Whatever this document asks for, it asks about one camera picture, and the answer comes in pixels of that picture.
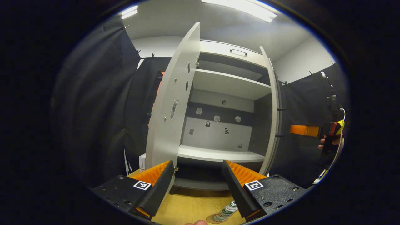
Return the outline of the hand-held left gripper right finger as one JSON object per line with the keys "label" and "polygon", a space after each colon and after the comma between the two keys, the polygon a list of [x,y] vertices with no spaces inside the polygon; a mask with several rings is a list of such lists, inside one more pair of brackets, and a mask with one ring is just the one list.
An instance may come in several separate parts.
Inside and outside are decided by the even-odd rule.
{"label": "hand-held left gripper right finger", "polygon": [[267,177],[228,160],[222,162],[222,175],[246,221],[273,215],[308,191],[281,175]]}

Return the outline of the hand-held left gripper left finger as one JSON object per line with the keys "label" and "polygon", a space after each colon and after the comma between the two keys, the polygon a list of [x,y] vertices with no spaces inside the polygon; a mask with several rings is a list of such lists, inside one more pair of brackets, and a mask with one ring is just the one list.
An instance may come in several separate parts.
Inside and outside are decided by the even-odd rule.
{"label": "hand-held left gripper left finger", "polygon": [[168,160],[133,176],[118,175],[91,190],[122,211],[152,219],[169,190],[174,173],[174,163]]}

